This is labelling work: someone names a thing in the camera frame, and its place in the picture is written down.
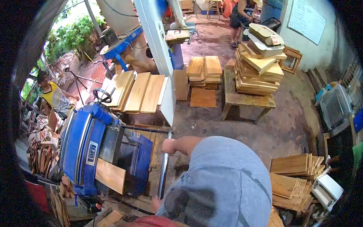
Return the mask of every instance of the blue planer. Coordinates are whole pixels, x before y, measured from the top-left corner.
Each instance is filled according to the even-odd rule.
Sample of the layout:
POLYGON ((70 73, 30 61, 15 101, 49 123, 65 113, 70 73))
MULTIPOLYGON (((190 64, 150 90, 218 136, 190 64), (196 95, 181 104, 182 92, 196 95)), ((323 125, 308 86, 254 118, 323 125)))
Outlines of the blue planer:
POLYGON ((102 89, 95 89, 93 94, 99 101, 73 110, 64 125, 59 167, 70 178, 77 194, 94 196, 97 160, 101 158, 126 170, 124 193, 139 195, 148 181, 152 142, 127 129, 119 116, 102 104, 111 102, 110 94, 102 89), (106 98, 100 99, 98 92, 106 98))

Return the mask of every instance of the gray t-shirt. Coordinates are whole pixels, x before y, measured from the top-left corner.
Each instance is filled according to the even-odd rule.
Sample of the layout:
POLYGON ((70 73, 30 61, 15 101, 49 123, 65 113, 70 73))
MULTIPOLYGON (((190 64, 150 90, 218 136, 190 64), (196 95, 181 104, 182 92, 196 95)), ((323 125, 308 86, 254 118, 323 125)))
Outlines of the gray t-shirt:
POLYGON ((212 136, 195 146, 188 171, 166 191, 156 215, 189 226, 265 227, 271 205, 260 158, 237 140, 212 136))

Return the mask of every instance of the wooden workbench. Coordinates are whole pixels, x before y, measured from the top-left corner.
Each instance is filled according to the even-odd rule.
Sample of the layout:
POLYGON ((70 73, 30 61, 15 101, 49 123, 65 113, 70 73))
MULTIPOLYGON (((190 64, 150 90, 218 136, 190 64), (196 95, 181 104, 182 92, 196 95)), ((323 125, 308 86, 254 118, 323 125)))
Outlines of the wooden workbench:
POLYGON ((275 101, 272 94, 269 96, 257 96, 248 94, 238 94, 236 92, 236 82, 234 81, 234 68, 231 65, 224 66, 224 93, 225 105, 222 112, 221 121, 224 121, 232 105, 234 106, 250 106, 263 108, 261 114, 254 120, 258 124, 264 116, 275 108, 275 101))

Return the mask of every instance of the whiteboard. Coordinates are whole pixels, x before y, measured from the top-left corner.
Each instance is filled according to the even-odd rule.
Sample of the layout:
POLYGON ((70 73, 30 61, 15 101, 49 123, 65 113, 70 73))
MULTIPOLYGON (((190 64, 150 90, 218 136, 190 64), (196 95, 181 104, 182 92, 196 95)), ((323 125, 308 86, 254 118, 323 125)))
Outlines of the whiteboard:
POLYGON ((326 19, 304 0, 294 0, 288 27, 302 34, 316 45, 324 32, 326 19))

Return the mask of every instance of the yellow tank top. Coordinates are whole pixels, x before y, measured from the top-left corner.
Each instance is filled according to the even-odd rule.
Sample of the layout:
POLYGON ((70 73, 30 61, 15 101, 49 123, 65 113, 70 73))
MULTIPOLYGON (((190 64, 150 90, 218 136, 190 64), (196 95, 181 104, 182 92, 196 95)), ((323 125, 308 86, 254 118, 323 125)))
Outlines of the yellow tank top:
POLYGON ((61 118, 67 118, 70 112, 73 110, 74 105, 67 97, 64 96, 58 85, 51 81, 49 81, 49 84, 52 90, 50 92, 43 93, 42 98, 47 101, 47 103, 54 109, 56 113, 59 114, 61 118))

